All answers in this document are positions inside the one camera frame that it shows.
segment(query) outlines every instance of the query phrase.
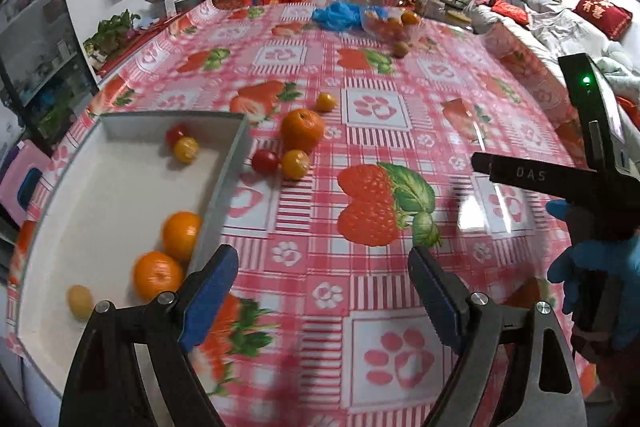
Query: green plant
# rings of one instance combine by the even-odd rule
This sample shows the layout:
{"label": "green plant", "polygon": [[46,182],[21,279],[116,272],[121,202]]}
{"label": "green plant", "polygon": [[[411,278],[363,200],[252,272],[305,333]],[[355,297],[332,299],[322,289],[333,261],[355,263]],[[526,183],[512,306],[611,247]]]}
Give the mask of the green plant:
{"label": "green plant", "polygon": [[140,19],[140,15],[124,10],[120,15],[114,15],[111,19],[100,21],[94,36],[82,43],[84,50],[88,55],[95,51],[103,55],[110,55],[125,41],[127,32],[133,29],[135,19]]}

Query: metal bolt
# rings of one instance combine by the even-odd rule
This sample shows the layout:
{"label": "metal bolt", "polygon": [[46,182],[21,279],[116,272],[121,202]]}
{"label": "metal bolt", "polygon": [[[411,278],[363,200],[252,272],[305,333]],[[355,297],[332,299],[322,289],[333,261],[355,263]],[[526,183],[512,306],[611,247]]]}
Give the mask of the metal bolt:
{"label": "metal bolt", "polygon": [[105,311],[108,311],[110,307],[111,303],[109,301],[100,301],[95,305],[95,310],[98,313],[104,313]]}
{"label": "metal bolt", "polygon": [[162,292],[158,296],[158,302],[162,305],[171,304],[175,299],[175,294],[173,292]]}
{"label": "metal bolt", "polygon": [[489,302],[489,297],[487,297],[482,292],[473,292],[471,294],[471,302],[473,302],[473,304],[477,304],[478,306],[484,306],[485,304],[487,304],[487,302]]}
{"label": "metal bolt", "polygon": [[543,315],[551,313],[551,306],[549,306],[549,303],[545,301],[536,302],[536,309]]}

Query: gloved hand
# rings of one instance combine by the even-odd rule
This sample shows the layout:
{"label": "gloved hand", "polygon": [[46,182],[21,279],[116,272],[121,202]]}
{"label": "gloved hand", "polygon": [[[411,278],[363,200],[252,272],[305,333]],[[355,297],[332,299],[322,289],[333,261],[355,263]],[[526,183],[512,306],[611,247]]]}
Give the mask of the gloved hand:
{"label": "gloved hand", "polygon": [[[570,208],[564,200],[546,204],[546,211],[562,221]],[[552,283],[564,282],[564,314],[573,312],[579,297],[580,281],[574,277],[571,261],[578,268],[602,270],[620,277],[624,287],[611,344],[615,350],[630,344],[640,332],[640,236],[636,234],[620,242],[584,241],[567,248],[551,263],[546,278]]]}

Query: blue plastic bag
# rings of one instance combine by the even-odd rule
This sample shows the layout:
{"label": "blue plastic bag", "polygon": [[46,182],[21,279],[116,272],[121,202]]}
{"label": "blue plastic bag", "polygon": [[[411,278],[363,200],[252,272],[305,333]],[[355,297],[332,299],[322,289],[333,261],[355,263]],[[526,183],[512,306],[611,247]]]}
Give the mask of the blue plastic bag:
{"label": "blue plastic bag", "polygon": [[[367,9],[375,11],[380,16],[386,16],[386,10],[379,6],[369,6]],[[336,1],[326,8],[314,10],[311,20],[318,23],[323,30],[333,32],[343,32],[350,28],[362,29],[360,6],[345,1]]]}

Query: dining table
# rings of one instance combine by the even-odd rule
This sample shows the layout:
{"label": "dining table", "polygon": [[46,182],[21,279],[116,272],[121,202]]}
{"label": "dining table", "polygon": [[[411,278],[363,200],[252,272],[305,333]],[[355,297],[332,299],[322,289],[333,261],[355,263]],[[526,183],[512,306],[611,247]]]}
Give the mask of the dining table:
{"label": "dining table", "polygon": [[[28,219],[46,212],[103,113],[244,112],[252,153],[220,243],[239,255],[230,293],[253,314],[244,331],[253,344],[221,350],[207,337],[194,348],[204,390],[228,427],[420,426],[457,356],[412,286],[409,251],[430,248],[443,269],[498,303],[534,280],[569,335],[561,287],[544,282],[570,245],[564,224],[545,212],[549,196],[492,183],[473,171],[470,156],[574,160],[479,36],[422,20],[408,55],[394,58],[361,30],[318,27],[315,8],[222,11],[207,0],[173,22],[106,79],[71,126]],[[324,136],[308,175],[295,182],[254,172],[253,152],[280,155],[282,118],[313,109],[321,92],[338,105],[321,115]],[[17,353],[12,331],[27,261],[17,248],[7,322]],[[491,418],[507,363],[500,348],[477,425]],[[586,365],[579,357],[577,364]]]}

